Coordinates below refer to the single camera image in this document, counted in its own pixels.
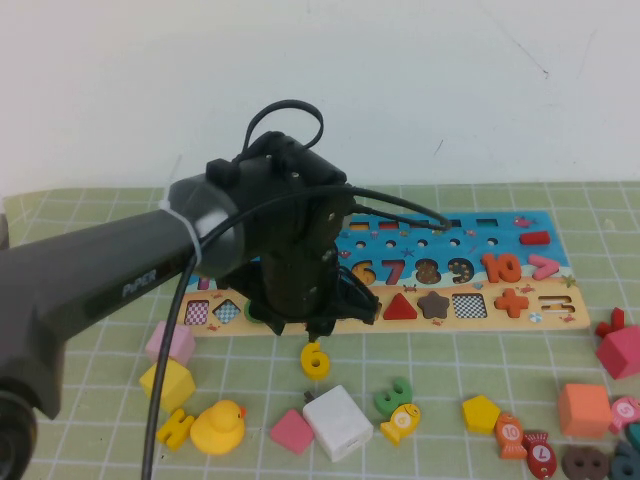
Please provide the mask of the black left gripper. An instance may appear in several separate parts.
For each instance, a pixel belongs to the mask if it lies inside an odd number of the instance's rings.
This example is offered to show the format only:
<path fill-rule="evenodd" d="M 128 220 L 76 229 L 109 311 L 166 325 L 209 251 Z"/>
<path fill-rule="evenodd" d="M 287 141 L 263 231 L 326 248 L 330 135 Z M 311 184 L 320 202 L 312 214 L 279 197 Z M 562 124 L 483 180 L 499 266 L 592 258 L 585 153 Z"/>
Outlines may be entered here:
<path fill-rule="evenodd" d="M 329 337 L 345 317 L 338 299 L 337 250 L 275 251 L 227 275 L 227 286 L 249 300 L 249 315 L 281 336 L 289 323 L 305 323 L 308 342 Z"/>

